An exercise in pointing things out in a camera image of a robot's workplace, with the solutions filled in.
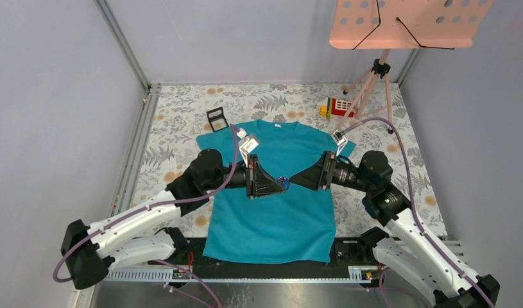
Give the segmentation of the teal t-shirt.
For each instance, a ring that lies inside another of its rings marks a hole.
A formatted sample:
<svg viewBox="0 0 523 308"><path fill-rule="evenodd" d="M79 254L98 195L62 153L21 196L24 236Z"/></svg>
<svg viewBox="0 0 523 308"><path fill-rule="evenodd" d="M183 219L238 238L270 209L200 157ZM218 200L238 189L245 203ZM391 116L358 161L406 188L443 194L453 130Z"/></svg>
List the teal t-shirt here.
<svg viewBox="0 0 523 308"><path fill-rule="evenodd" d="M240 128L256 136L253 153L274 178L291 178L338 148L328 133L299 122L256 120ZM330 190L292 184L282 194L249 199L242 189L224 189L214 197L203 254L249 264L329 262L335 236Z"/></svg>

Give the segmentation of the blue round brooch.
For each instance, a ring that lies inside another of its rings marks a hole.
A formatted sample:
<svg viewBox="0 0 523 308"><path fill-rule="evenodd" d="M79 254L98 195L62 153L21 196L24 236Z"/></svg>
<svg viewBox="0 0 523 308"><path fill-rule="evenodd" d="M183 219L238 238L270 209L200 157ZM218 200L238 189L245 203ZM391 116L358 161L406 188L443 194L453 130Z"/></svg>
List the blue round brooch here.
<svg viewBox="0 0 523 308"><path fill-rule="evenodd" d="M280 176L277 178L277 182L285 189L288 190L290 186L290 181L288 178L284 176Z"/></svg>

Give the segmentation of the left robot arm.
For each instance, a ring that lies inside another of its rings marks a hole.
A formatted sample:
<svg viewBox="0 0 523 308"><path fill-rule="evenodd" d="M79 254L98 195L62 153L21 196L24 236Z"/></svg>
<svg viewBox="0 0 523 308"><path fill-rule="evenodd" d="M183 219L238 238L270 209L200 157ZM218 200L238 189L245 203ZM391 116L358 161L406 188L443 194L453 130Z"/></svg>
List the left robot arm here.
<svg viewBox="0 0 523 308"><path fill-rule="evenodd" d="M185 261L187 242L177 228L148 237L141 233L199 209L219 188L244 189L251 200L282 194L289 182L272 177L257 155L224 166L219 151L203 150L182 175L148 201L95 223L80 219L69 223L60 249L60 264L66 266L69 281L78 290L87 289L117 268L155 259Z"/></svg>

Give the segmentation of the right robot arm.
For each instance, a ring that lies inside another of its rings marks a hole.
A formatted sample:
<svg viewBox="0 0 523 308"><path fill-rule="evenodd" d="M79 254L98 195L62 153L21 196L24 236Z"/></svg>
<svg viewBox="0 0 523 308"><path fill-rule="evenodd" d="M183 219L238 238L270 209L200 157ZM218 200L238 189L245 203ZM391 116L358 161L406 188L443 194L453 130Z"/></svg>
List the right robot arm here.
<svg viewBox="0 0 523 308"><path fill-rule="evenodd" d="M366 152L358 166L326 151L290 181L314 191L339 185L363 192L364 208L381 227L361 235L359 260L389 267L433 307L495 307L498 281L492 275L480 276L433 234L408 197L392 184L392 173L381 151Z"/></svg>

